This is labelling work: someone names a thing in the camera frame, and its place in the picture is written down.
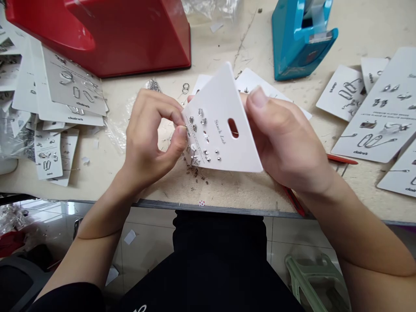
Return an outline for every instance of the blue tape dispenser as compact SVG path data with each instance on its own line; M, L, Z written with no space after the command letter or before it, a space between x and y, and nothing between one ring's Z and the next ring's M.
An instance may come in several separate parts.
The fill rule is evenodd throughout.
M279 0L272 15L274 78L309 76L338 37L327 31L332 0Z

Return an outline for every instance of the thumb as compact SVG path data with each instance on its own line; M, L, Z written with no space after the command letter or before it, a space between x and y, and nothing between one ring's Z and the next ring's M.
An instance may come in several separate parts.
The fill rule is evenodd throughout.
M181 156L183 150L186 147L186 127L177 126L173 132L172 139L170 140L170 145L163 155L168 162L172 162L174 165L178 158Z
M272 143L279 135L301 128L292 111L267 97L260 86L247 97L246 106L254 123Z

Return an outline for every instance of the red object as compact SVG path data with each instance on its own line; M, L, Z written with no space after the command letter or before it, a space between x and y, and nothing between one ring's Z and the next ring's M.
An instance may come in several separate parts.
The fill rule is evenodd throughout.
M293 207L295 207L298 214L300 214L302 217L305 216L305 210L302 207L302 204L299 202L298 198L296 197L295 193L293 193L291 188L288 188L284 185L282 185L283 190L285 191L286 195L289 197L290 201L293 204Z
M6 18L98 77L191 66L181 0L7 0Z
M355 160L342 158L342 157L331 155L331 154L326 154L326 156L328 157L329 160L333 160L333 161L336 161L338 163L347 163L347 164L350 164L350 165L358 165L358 162L356 162Z
M25 244L25 235L22 231L3 234L0 237L0 258L8 257L22 247Z

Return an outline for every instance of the fingernail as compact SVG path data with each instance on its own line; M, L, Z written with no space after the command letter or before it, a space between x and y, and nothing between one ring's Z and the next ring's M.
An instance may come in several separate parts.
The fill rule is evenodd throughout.
M178 126L179 127L179 134L181 135L181 136L186 136L186 127L184 127L184 126Z
M269 100L260 86L257 86L252 90L250 97L253 104L258 108L262 108Z

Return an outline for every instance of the hand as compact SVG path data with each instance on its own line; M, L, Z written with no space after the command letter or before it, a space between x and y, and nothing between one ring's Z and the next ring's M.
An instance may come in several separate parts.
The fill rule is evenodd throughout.
M172 170L186 147L181 111L182 107L173 98L152 90L140 90L126 130L126 160L117 174L116 183L121 184L123 192L137 195ZM166 152L157 147L157 129L162 118L175 125Z
M334 170L302 111L293 103L267 97L260 87L242 98L263 168L272 178L297 192L329 189Z

